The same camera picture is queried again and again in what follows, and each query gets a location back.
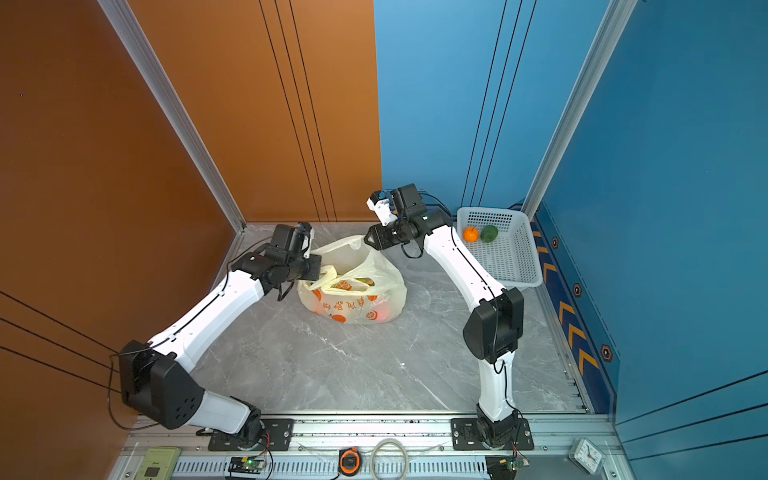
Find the printed translucent plastic bag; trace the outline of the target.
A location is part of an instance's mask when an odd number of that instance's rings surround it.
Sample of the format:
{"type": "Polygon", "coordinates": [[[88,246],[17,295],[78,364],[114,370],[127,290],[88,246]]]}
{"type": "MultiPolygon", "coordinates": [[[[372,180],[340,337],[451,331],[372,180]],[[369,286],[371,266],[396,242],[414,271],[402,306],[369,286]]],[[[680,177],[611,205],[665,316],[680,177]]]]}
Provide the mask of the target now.
{"type": "Polygon", "coordinates": [[[315,251],[320,277],[297,282],[309,311],[345,324],[387,323],[403,311],[407,288],[400,271],[382,252],[354,235],[315,251]]]}

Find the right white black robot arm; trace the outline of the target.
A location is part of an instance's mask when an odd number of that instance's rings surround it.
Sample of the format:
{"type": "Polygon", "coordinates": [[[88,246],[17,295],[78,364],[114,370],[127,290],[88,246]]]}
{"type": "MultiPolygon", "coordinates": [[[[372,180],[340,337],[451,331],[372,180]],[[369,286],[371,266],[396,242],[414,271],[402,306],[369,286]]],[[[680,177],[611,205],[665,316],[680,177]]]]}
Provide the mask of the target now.
{"type": "Polygon", "coordinates": [[[386,225],[377,223],[368,229],[364,242],[376,250],[415,242],[453,281],[469,309],[463,339],[479,365],[480,436],[492,449],[512,443],[524,420],[513,400],[512,380],[512,364],[523,331],[522,293],[495,280],[439,211],[397,218],[386,225]]]}

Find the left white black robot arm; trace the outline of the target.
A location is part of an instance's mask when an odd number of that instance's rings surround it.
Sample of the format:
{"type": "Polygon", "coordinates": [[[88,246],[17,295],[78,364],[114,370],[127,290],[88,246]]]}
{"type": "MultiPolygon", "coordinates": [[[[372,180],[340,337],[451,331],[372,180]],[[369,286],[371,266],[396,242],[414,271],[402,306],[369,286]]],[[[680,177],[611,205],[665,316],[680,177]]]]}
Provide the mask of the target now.
{"type": "Polygon", "coordinates": [[[195,426],[254,447],[265,427],[258,407],[199,385],[191,371],[213,342],[253,304],[297,280],[317,280],[321,257],[288,255],[283,262],[255,251],[240,258],[213,291],[148,342],[131,341],[116,355],[122,402],[173,430],[195,426]]]}

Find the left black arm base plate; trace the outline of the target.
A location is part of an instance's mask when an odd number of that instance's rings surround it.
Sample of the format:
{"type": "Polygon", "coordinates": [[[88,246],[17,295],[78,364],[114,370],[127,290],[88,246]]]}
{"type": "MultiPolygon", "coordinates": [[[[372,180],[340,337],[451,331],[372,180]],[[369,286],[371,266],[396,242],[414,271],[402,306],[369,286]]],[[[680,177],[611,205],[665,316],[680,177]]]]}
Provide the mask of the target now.
{"type": "Polygon", "coordinates": [[[208,450],[285,452],[290,447],[294,424],[295,421],[291,418],[261,418],[247,424],[237,434],[226,434],[215,430],[210,435],[208,450]]]}

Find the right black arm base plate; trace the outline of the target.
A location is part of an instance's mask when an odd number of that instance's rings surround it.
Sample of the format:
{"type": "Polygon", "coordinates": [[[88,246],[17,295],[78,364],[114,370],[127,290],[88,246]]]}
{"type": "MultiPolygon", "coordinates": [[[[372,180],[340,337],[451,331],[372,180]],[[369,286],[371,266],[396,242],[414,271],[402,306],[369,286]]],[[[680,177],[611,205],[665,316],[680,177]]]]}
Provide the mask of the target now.
{"type": "Polygon", "coordinates": [[[533,433],[524,417],[509,417],[490,423],[477,417],[452,418],[450,420],[453,449],[470,450],[519,450],[535,448],[533,433]]]}

